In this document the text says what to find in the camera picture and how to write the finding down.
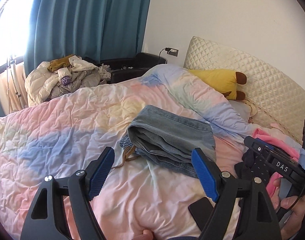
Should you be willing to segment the person's right hand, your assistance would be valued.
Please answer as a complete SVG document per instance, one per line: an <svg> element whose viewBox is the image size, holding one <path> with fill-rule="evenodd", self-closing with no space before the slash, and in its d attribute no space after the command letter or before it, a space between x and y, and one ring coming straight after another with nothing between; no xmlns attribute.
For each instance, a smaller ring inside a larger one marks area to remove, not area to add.
<svg viewBox="0 0 305 240"><path fill-rule="evenodd" d="M276 187L276 190L271 197L271 202L273 204L274 209L276 210L278 207L282 207L284 209L291 208L292 213L288 218L287 222L284 224L281 229L281 237L282 239L290 239L293 237L299 230L302 225L302 220L305 215L305 196L300 197L298 202L294 205L294 202L297 200L297 196L291 196L288 198L284 198L282 201L279 199L279 191L280 191L280 178L276 179L273 182L273 185Z"/></svg>

